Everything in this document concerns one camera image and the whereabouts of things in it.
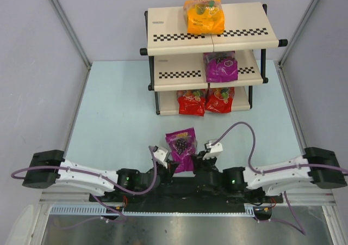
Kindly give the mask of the red fruit gummy bag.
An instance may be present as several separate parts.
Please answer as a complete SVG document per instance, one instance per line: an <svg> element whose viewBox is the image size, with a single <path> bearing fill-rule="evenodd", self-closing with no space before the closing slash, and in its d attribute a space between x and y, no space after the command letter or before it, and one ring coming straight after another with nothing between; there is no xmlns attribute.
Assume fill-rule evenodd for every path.
<svg viewBox="0 0 348 245"><path fill-rule="evenodd" d="M213 113L226 114L232 111L234 88L209 88L205 110Z"/></svg>
<svg viewBox="0 0 348 245"><path fill-rule="evenodd" d="M195 115L203 117L205 114L206 90L179 90L176 92L181 115Z"/></svg>

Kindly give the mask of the purple grape gummy bag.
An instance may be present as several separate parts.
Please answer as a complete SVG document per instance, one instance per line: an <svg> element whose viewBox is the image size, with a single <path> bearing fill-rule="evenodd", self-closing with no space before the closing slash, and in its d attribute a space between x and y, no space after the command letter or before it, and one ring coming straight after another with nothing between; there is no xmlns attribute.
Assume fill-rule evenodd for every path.
<svg viewBox="0 0 348 245"><path fill-rule="evenodd" d="M173 161L178 163L175 173L192 172L194 165L191 156L196 153L197 147L194 128L167 133L165 140L170 147Z"/></svg>
<svg viewBox="0 0 348 245"><path fill-rule="evenodd" d="M235 51L204 53L203 62L208 83L225 83L238 79Z"/></svg>

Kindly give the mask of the orange mango gummy bag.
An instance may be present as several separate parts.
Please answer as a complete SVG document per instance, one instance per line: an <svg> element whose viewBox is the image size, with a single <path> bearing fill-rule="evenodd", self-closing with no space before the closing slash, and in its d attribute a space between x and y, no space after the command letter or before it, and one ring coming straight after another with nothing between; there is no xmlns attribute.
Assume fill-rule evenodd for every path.
<svg viewBox="0 0 348 245"><path fill-rule="evenodd" d="M190 34L218 35L225 30L221 0L186 0L183 13Z"/></svg>

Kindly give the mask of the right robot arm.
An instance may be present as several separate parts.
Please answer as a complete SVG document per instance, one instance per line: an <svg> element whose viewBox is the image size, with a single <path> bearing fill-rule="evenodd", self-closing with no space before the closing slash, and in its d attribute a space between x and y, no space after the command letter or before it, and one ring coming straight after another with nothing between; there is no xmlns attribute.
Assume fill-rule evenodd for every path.
<svg viewBox="0 0 348 245"><path fill-rule="evenodd" d="M260 168L231 167L219 171L216 157L207 151L192 155L197 189L231 197L273 197L309 184L321 189L347 186L345 174L333 151L310 147L283 163Z"/></svg>

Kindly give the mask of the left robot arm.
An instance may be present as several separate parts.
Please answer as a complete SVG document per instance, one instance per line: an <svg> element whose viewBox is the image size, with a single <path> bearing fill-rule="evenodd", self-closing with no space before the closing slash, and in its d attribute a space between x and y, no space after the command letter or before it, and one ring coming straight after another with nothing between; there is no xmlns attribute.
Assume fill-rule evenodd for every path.
<svg viewBox="0 0 348 245"><path fill-rule="evenodd" d="M61 150L37 152L33 155L22 186L46 189L52 185L79 188L95 196L120 191L123 194L145 195L161 183L170 181L178 162L168 159L166 149L150 148L153 168L142 173L136 169L99 170L81 166L64 157Z"/></svg>

